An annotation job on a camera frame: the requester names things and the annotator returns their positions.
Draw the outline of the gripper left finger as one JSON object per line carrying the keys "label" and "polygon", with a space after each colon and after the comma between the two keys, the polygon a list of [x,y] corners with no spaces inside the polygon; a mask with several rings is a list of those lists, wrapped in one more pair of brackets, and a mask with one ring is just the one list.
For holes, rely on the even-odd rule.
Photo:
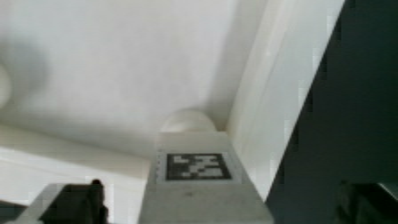
{"label": "gripper left finger", "polygon": [[51,184],[13,224],[109,224],[102,181]]}

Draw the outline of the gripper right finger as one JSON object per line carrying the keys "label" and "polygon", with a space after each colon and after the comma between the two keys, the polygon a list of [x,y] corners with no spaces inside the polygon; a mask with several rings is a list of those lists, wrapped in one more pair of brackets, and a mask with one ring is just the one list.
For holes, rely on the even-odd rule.
{"label": "gripper right finger", "polygon": [[398,224],[398,183],[340,183],[333,224]]}

